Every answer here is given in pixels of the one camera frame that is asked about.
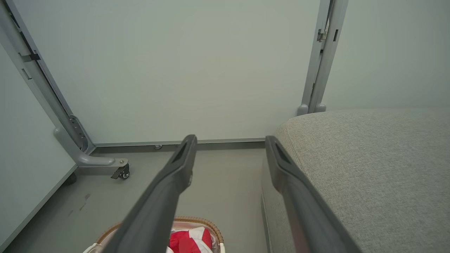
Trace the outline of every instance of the sofa cushion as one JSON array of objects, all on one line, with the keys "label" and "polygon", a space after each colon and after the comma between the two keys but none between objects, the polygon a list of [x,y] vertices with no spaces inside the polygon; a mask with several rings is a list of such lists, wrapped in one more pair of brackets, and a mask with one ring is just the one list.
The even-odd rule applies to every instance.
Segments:
[{"label": "sofa cushion", "polygon": [[450,110],[314,113],[275,136],[363,252],[449,251]]}]

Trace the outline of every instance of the metal frame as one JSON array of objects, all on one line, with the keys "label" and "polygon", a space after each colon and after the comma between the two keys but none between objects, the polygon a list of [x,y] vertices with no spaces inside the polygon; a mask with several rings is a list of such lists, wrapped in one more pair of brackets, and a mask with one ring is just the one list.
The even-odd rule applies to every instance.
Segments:
[{"label": "metal frame", "polygon": [[347,11],[348,0],[334,0],[330,11],[329,38],[325,41],[322,59],[317,72],[317,78],[308,105],[308,113],[324,112],[326,105],[321,104],[325,92],[325,86],[330,75],[334,55],[341,36],[344,17]]},{"label": "metal frame", "polygon": [[303,91],[303,97],[301,99],[301,105],[298,107],[297,116],[307,114],[308,107],[313,92],[314,83],[317,77],[317,72],[321,62],[324,42],[319,40],[321,32],[324,32],[327,26],[327,19],[330,7],[330,0],[321,0],[319,5],[319,13],[317,14],[317,21],[315,25],[315,31],[318,33],[314,35],[310,61],[308,65],[308,73],[306,74],[305,89]]},{"label": "metal frame", "polygon": [[41,91],[50,107],[56,113],[59,121],[68,131],[77,146],[87,153],[92,151],[94,145],[92,145],[90,139],[86,134],[80,135],[73,126],[72,121],[69,119],[69,115],[73,115],[73,113],[62,96],[53,77],[50,75],[45,62],[42,60],[14,2],[12,0],[3,0],[2,3],[7,5],[7,8],[9,8],[9,11],[14,16],[15,22],[17,22],[15,23],[12,20],[9,11],[6,9],[6,5],[2,5],[2,24],[14,49],[22,58],[22,63],[25,68],[21,69],[25,73],[25,78],[34,79],[37,88]]},{"label": "metal frame", "polygon": [[29,51],[28,46],[33,48],[35,45],[32,40],[27,39],[29,45],[23,40],[20,32],[24,32],[26,28],[12,1],[5,0],[4,2],[8,4],[11,12],[13,12],[14,18],[20,28],[12,20],[7,7],[0,4],[0,43],[4,46],[8,56],[21,73],[28,87],[55,125],[56,130],[54,135],[60,144],[65,148],[78,167],[123,168],[126,166],[128,168],[128,159],[126,158],[116,160],[114,158],[89,156],[95,149],[95,146],[90,141],[79,119],[73,114],[67,115],[67,112],[71,113],[71,110],[67,103],[65,106],[62,103],[62,101],[65,102],[62,95],[59,93],[61,98],[58,98],[58,93],[55,92],[56,90],[50,87],[51,83],[48,78],[50,75],[45,76],[42,72],[45,72],[45,63],[42,60],[28,61],[27,57],[24,57],[32,53]]}]

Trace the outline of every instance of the red cloth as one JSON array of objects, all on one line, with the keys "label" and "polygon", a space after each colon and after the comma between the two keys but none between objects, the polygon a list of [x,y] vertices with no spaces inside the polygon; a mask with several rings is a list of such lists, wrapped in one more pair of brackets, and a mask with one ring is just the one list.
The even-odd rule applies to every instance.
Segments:
[{"label": "red cloth", "polygon": [[174,253],[210,253],[212,252],[211,234],[204,227],[173,232],[170,236],[169,248]]}]

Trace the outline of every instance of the gray floor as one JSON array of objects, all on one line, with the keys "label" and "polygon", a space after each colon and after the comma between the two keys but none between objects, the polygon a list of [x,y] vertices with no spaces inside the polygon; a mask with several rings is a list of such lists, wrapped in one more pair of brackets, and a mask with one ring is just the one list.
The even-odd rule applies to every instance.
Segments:
[{"label": "gray floor", "polygon": [[[77,182],[61,187],[5,252],[83,252],[125,217],[174,148],[96,150],[95,156],[128,158],[130,177],[78,173]],[[198,149],[193,181],[180,196],[176,215],[212,221],[229,253],[267,252],[260,203],[262,143],[204,144]]]}]

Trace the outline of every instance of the white wall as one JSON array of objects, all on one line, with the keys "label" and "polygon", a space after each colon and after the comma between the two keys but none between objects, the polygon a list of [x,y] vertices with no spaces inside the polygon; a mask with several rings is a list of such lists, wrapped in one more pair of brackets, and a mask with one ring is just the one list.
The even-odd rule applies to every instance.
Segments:
[{"label": "white wall", "polygon": [[450,2],[350,0],[322,103],[450,106]]},{"label": "white wall", "polygon": [[[1,41],[4,33],[0,28]],[[0,45],[0,252],[5,241],[75,165],[54,124]]]},{"label": "white wall", "polygon": [[296,115],[319,0],[14,0],[94,143],[262,138]]}]

